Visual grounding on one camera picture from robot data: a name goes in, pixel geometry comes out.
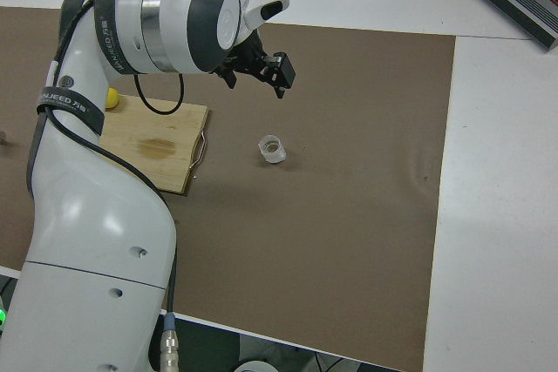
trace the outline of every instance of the metal connector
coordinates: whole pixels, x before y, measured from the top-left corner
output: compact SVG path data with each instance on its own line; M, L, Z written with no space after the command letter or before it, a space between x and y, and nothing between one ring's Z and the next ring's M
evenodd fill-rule
M178 336L176 331L163 332L160 339L160 372L179 372Z

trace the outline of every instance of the white round object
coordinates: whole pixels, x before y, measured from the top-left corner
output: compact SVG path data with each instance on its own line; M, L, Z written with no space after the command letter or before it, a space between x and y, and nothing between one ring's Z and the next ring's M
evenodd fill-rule
M258 143L260 153L268 163L280 163L287 158L287 152L281 140L275 135L266 135Z
M235 372L277 372L277 369L266 362L252 361L242 364Z

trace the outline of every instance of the cable strap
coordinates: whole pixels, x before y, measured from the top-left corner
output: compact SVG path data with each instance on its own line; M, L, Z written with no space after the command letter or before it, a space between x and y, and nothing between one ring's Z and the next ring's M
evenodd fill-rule
M64 87L44 87L38 98L37 113L44 112L46 106L75 115L97 135L101 135L103 131L105 114L91 100L76 91Z
M124 57L116 33L116 0L95 0L95 32L99 47L120 74L138 74Z

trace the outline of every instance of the brown surface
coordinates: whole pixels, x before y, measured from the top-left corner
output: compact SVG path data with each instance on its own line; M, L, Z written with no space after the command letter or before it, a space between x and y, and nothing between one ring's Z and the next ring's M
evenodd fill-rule
M0 18L5 23L17 13L30 12L0 10ZM53 52L43 47L53 44L43 40L43 28L39 19L11 28L25 33L12 43L16 54L30 38L49 52L18 61L32 69L34 78L22 73L24 89L16 88L30 101ZM284 100L243 76L234 91L216 76L187 78L187 101L212 114L207 154L188 196L168 195L179 235L176 308L419 371L454 38L283 25L268 25L262 34L267 52L287 51L296 67L295 88ZM3 88L13 91L17 78L5 68L14 64L5 53L3 60ZM143 79L147 96L172 100L178 91L175 78ZM130 94L133 81L116 87ZM4 93L2 100L2 121L8 103L20 115L14 124L25 125L25 148L32 106L12 105ZM257 149L269 133L287 149L277 166ZM18 240L10 243L16 256L2 252L0 264L14 268L31 228L29 202L19 196L25 195L21 165L3 178L0 202L27 205L19 213L4 210L11 227L3 224L3 243Z
M162 111L175 102L150 99ZM100 145L140 169L160 190L184 193L208 108L183 104L171 115L151 112L140 98L120 95L105 114Z

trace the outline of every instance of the brown paper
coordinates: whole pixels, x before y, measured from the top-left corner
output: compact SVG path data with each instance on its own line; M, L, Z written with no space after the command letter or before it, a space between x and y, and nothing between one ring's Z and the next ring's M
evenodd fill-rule
M0 154L0 265L12 268L31 234L24 165L57 15L0 10L0 130L21 149ZM167 195L179 245L175 307L420 371L454 37L266 25L262 38L295 66L283 100L243 75L232 91L215 75L186 78L186 101L212 113L188 195ZM178 97L174 76L142 84L148 97ZM134 92L130 78L116 87ZM260 155L266 134L283 142L284 162Z

